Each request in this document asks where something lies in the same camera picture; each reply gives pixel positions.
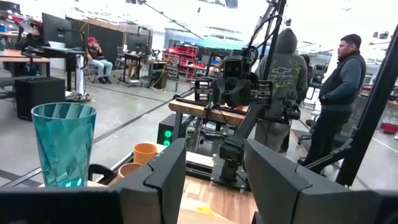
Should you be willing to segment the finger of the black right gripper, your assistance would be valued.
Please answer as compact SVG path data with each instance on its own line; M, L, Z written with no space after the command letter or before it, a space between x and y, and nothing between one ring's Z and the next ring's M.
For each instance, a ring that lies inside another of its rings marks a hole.
M213 100L213 81L196 80L194 84L195 101L208 103Z
M273 82L262 80L252 86L251 96L260 105L271 105L273 95Z

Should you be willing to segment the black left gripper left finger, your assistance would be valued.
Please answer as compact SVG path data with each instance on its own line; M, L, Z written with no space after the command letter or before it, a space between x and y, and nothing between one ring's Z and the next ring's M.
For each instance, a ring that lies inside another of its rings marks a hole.
M107 187L1 187L0 224L177 224L185 139Z

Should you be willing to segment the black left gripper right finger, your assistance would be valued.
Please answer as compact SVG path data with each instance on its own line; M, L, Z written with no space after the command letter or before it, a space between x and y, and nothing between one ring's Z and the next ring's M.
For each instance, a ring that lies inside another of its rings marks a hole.
M398 191L350 190L253 139L244 165L264 224L398 224Z

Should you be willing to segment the tan terracotta cup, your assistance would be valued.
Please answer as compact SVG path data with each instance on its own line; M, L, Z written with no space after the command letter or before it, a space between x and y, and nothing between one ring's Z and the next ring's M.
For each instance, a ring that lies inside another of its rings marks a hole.
M121 180L123 180L125 177L127 177L128 175L132 174L133 172L135 172L136 170L138 170L140 167L142 166L142 164L140 163L127 163L127 164L123 164L118 172L117 172L117 176L116 176L116 182L120 182Z

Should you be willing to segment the black monitor on arm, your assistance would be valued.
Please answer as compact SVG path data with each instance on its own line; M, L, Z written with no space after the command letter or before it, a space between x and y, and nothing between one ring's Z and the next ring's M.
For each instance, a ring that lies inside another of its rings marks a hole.
M66 20L71 22L72 25L72 32L68 32L68 40L66 41L66 47L67 48L74 48L74 47L83 47L83 41L81 39L81 34L78 32L78 30L81 29L81 27L84 25L84 22L78 19L73 19L71 17L66 17Z
M72 23L69 20L42 13L42 28L47 42L72 42Z

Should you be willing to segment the wooden workbench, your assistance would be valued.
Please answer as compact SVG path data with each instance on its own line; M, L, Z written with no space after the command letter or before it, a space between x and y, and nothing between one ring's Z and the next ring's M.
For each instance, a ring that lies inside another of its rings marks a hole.
M178 139L178 134L180 132L180 126L182 123L182 115L188 114L192 116L196 116L199 118L207 118L210 121L217 122L228 122L230 124L238 125L245 118L244 114L240 114L241 111L246 112L248 110L247 106L239 106L232 112L230 111L218 111L217 109L212 109L210 112L205 111L204 106L198 106L191 103L184 103L177 100L172 100L169 103L169 109L176 113L175 122L174 122L174 130L173 130L173 138L172 142Z

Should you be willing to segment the person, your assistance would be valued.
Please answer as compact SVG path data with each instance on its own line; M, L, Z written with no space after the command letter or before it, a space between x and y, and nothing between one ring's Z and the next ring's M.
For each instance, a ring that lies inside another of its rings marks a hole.
M25 51L27 47L40 48L46 44L42 23L33 20L30 22L30 26L32 31L26 35L25 41L21 44L21 51Z
M349 120L353 103L363 85L366 62L360 52L361 37L349 34L340 39L337 66L323 83L318 99L321 112L312 133L311 146L301 166L307 166L333 149L335 135Z
M292 29L286 28L279 33L271 65L266 72L268 56L264 56L256 68L255 74L260 80L273 82L273 99L271 108L265 111L266 118L276 118L282 114L283 104L278 97L286 97L290 91L296 91L300 101L308 90L307 64L302 56L296 54L297 37ZM286 124L274 121L259 121L256 124L254 139L275 152L281 150L281 145L290 133L290 122Z
M113 70L113 64L106 60L102 48L94 37L87 39L88 64L97 68L98 81L102 84L111 84L109 79Z

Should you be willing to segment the red bin shelving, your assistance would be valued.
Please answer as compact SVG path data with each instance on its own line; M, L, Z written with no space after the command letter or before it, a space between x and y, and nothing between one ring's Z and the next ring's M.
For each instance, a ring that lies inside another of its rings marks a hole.
M176 59L178 74L185 75L186 78L193 78L196 72L193 67L198 62L198 50L199 48L195 45L174 43L171 47L163 50L162 57L169 62Z

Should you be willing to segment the small orange cup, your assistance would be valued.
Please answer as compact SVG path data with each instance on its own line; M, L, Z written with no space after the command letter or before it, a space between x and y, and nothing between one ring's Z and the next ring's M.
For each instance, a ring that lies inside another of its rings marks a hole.
M157 155L157 147L151 143L138 143L133 147L133 162L145 164Z

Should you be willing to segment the computer tower green lights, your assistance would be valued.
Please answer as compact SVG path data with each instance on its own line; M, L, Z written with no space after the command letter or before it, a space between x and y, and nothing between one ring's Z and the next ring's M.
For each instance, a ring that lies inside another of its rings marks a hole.
M158 125L157 144L169 146L173 138L175 114L163 119Z

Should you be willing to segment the yellow microfibre cloth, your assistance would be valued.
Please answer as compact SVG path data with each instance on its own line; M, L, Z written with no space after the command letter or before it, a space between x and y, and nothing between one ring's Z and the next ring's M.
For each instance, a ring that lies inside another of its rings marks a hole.
M213 217L217 217L217 218L222 218L222 219L226 219L225 217L221 216L220 214L214 212L211 207L207 204L199 204L199 205L194 205L193 209L197 212L203 213L205 215L211 215Z

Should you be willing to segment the black standing desk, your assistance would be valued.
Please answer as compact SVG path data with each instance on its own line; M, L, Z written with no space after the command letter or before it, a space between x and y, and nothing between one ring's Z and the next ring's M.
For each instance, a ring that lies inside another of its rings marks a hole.
M33 57L43 57L43 58L64 58L69 66L67 70L67 91L72 91L72 67L75 67L75 77L74 77L74 93L84 95L84 74L83 71L86 66L85 52L80 49L61 49L43 46L38 49L33 47L26 47L25 53Z

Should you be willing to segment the black cabinet box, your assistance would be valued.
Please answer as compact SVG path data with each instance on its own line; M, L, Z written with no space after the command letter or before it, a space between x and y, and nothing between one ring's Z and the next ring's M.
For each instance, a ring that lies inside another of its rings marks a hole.
M56 77L16 80L15 91L17 117L32 121L33 107L65 101L65 80Z

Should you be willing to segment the wooden desk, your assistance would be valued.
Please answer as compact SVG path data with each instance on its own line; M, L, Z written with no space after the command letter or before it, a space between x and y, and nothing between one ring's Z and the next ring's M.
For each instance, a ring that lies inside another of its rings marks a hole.
M20 50L5 49L0 51L0 62L30 62L40 65L40 74L50 76L50 59L36 55L22 55Z

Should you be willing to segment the black rig frame post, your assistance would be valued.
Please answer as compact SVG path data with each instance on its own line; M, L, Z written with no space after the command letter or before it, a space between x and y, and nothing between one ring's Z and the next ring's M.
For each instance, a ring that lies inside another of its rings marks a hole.
M386 56L378 71L376 82L358 123L353 141L344 149L345 158L335 182L345 187L352 186L397 78L398 25L396 25Z

